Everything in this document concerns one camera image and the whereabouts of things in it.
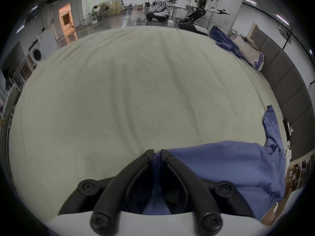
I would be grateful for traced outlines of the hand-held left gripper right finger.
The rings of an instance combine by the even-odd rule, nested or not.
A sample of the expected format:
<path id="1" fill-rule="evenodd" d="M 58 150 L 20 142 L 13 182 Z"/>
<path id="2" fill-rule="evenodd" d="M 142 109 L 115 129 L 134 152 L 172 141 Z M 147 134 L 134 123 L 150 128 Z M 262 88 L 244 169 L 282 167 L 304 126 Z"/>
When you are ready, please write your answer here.
<path id="1" fill-rule="evenodd" d="M 169 171 L 179 183 L 178 199 L 173 211 L 178 214 L 188 211 L 190 207 L 195 216 L 198 235 L 217 235 L 223 228 L 222 212 L 255 218 L 252 209 L 234 183 L 199 178 L 168 150 L 162 149 L 160 154 L 163 175 L 166 176 L 166 172 Z"/>

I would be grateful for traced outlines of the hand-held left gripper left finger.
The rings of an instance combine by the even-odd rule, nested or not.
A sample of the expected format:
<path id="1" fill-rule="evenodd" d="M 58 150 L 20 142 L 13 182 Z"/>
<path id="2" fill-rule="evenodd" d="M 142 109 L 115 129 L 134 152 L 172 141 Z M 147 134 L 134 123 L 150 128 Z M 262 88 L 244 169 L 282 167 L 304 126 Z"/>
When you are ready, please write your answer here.
<path id="1" fill-rule="evenodd" d="M 78 183 L 62 205 L 58 215 L 78 214 L 92 211 L 89 222 L 91 229 L 101 236 L 114 235 L 118 231 L 118 215 L 121 208 L 136 209 L 140 212 L 152 196 L 154 150 L 149 149 L 129 163 L 115 177 L 102 180 L 85 179 Z M 140 208 L 136 208 L 135 198 L 130 198 L 132 188 L 144 176 L 149 181 L 144 187 L 147 191 L 141 195 Z"/>

